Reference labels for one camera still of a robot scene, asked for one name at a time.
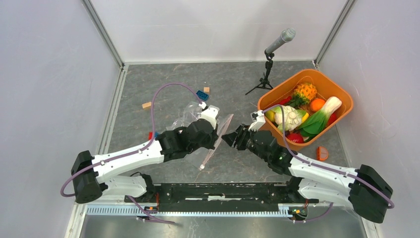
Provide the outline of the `clear pink-dotted zip bag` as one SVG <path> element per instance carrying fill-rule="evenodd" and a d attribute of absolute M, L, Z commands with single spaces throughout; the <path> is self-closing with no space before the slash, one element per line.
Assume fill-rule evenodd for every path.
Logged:
<path fill-rule="evenodd" d="M 219 109 L 215 106 L 209 106 L 204 115 L 202 112 L 199 103 L 190 102 L 181 116 L 166 127 L 167 130 L 174 130 L 186 136 L 190 152 L 185 159 L 200 171 L 215 154 L 222 142 L 221 136 L 227 132 L 233 119 L 233 114 L 220 116 Z"/>

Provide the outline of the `toy cauliflower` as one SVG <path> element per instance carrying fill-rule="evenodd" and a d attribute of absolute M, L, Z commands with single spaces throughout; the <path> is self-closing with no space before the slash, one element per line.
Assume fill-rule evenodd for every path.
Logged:
<path fill-rule="evenodd" d="M 298 110 L 291 106 L 277 106 L 272 108 L 276 112 L 276 127 L 282 131 L 283 122 L 285 122 L 284 129 L 285 131 L 293 131 L 299 127 L 302 122 L 301 118 L 305 115 L 305 110 Z"/>

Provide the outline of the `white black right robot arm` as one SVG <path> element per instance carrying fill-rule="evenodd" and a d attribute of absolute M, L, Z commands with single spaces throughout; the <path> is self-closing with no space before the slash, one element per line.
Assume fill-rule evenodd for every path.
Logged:
<path fill-rule="evenodd" d="M 290 176 L 285 190 L 292 202 L 332 202 L 378 224 L 393 207 L 392 188 L 370 166 L 355 169 L 317 161 L 279 145 L 270 131 L 249 131 L 244 124 L 221 138 L 232 148 L 257 155 L 275 173 Z"/>

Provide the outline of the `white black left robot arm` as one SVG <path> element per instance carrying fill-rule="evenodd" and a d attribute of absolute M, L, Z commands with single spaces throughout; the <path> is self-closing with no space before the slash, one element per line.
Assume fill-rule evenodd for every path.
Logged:
<path fill-rule="evenodd" d="M 72 167 L 75 201 L 89 203 L 102 196 L 124 195 L 150 202 L 156 189 L 149 175 L 127 177 L 133 169 L 182 159 L 200 148 L 213 149 L 217 122 L 199 119 L 187 127 L 165 131 L 155 139 L 118 152 L 92 156 L 78 154 Z"/>

